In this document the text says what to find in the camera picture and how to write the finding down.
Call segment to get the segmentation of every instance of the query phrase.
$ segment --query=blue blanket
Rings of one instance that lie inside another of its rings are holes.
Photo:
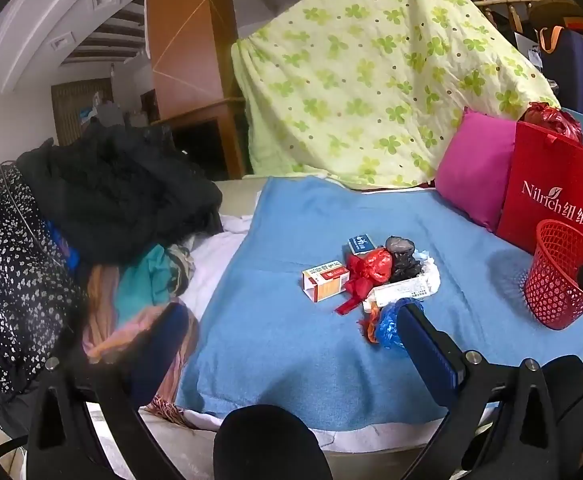
[[[346,294],[316,304],[303,293],[302,270],[343,261],[343,246],[358,234],[376,244],[399,235],[430,252],[441,288],[424,299],[425,314],[461,349],[516,366],[527,357],[583,359],[583,316],[555,332],[529,312],[519,282],[531,256],[434,190],[361,194],[313,177],[272,178],[202,318],[176,403],[220,418],[277,404],[331,431],[444,416],[408,356],[363,338],[362,307],[338,316]]]

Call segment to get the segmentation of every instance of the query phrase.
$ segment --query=dark blue bag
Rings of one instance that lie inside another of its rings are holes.
[[[583,37],[564,27],[554,27],[545,45],[546,28],[539,33],[542,72],[558,83],[560,105],[583,114]]]

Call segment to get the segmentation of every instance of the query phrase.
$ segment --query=leaf logo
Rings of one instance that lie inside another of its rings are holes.
[[[561,187],[552,187],[552,188],[549,190],[549,194],[547,195],[547,198],[548,198],[549,200],[556,200],[556,199],[558,198],[558,195],[560,195],[560,192],[561,192],[562,190],[563,190],[563,189],[562,189]]]

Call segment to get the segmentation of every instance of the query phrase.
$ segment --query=black floral fabric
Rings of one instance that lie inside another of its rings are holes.
[[[85,310],[64,263],[20,172],[1,166],[0,392],[23,391]]]

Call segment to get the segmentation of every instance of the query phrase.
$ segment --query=red plastic basket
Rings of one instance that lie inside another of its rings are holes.
[[[561,330],[583,314],[583,291],[575,282],[583,264],[583,234],[557,220],[543,220],[536,240],[525,299],[538,321]]]

